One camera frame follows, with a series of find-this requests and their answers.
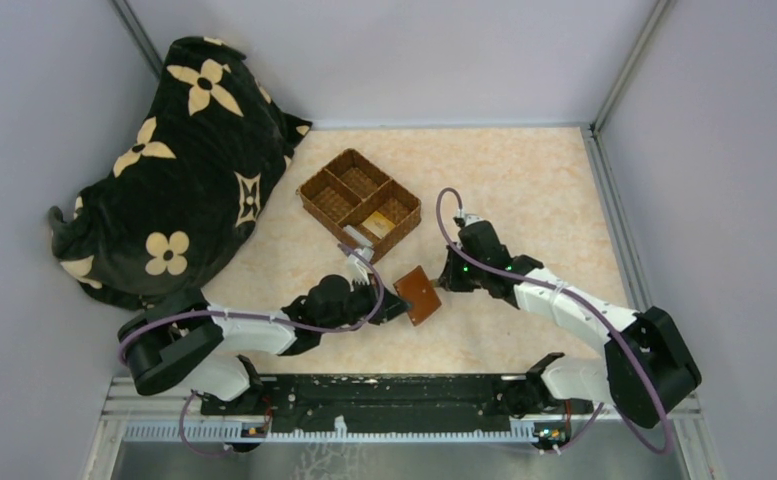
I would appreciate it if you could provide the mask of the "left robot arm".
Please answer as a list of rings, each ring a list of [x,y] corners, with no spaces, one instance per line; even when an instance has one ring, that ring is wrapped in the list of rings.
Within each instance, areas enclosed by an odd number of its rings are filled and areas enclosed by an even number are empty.
[[[249,414],[261,406],[264,388],[247,353],[300,355],[325,335],[382,325],[411,307],[377,279],[340,275],[323,277],[307,294],[267,313],[226,309],[197,289],[185,290],[124,324],[118,357],[142,396],[183,386]]]

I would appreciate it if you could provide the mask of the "brown leather card holder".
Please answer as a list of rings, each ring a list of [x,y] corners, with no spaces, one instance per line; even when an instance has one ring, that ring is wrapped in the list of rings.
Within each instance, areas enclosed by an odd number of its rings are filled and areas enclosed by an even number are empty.
[[[409,304],[406,315],[415,327],[423,324],[442,306],[436,292],[437,285],[421,265],[397,279],[393,287],[397,295]]]

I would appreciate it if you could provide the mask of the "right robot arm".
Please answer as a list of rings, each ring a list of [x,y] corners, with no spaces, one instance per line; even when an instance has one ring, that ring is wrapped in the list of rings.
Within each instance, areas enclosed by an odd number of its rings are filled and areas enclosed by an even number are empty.
[[[659,424],[702,383],[701,372],[673,318],[650,307],[640,312],[590,295],[530,256],[513,256],[492,224],[457,216],[458,239],[447,246],[438,279],[450,292],[486,291],[512,307],[542,315],[593,348],[593,360],[550,354],[532,368],[527,398],[540,412],[564,400],[609,403],[643,428]]]

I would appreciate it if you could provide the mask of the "brown woven divided basket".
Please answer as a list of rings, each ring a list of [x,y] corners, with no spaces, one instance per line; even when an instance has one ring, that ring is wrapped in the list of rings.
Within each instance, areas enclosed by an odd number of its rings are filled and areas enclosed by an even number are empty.
[[[346,149],[297,189],[303,208],[341,243],[357,248],[343,227],[352,225],[373,242],[381,260],[421,222],[421,200],[355,149]],[[396,227],[383,239],[360,224],[379,211]]]

